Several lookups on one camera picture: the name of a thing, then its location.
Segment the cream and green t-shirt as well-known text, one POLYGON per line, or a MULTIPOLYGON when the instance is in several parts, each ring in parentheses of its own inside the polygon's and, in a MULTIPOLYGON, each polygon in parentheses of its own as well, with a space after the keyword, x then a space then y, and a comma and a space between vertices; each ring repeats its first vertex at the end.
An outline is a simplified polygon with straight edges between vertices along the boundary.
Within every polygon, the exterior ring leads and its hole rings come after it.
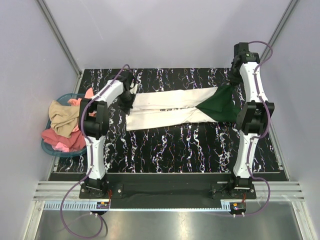
POLYGON ((234 87, 138 93, 126 130, 146 130, 188 123, 234 123, 240 108, 233 101, 234 87))

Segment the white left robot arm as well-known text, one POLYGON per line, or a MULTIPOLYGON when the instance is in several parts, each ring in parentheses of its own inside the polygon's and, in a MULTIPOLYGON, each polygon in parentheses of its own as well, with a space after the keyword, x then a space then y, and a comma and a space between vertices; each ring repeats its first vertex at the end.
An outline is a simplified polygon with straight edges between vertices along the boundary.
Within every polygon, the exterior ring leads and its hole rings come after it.
POLYGON ((103 198, 108 193, 107 171, 104 164, 104 143, 109 130, 109 107, 114 100, 129 115, 137 93, 137 81, 131 71, 113 76, 90 98, 80 101, 78 127, 84 136, 88 168, 80 181, 81 191, 103 198))

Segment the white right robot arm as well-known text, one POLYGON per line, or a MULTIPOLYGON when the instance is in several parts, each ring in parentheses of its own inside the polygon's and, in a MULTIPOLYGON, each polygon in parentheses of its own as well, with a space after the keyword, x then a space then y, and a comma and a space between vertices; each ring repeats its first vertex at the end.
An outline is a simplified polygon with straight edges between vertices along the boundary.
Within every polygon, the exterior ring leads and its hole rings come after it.
POLYGON ((254 199, 255 189, 253 180, 253 163, 258 141, 264 138, 270 128, 271 116, 275 104, 270 102, 265 94, 260 69, 264 61, 260 60, 257 52, 251 52, 250 42, 239 42, 234 45, 234 57, 231 63, 232 83, 242 83, 245 91, 243 108, 236 118, 240 142, 236 163, 226 192, 231 198, 254 199))

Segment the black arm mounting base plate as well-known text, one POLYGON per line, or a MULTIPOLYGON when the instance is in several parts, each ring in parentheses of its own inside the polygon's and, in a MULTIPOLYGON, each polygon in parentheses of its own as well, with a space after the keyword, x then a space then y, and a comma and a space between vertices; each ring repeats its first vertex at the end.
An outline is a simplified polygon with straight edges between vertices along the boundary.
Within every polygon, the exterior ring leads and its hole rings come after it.
POLYGON ((108 173, 111 202, 169 203, 176 207, 208 207, 221 200, 255 200, 258 184, 254 184, 255 198, 232 198, 227 193, 229 173, 108 173))

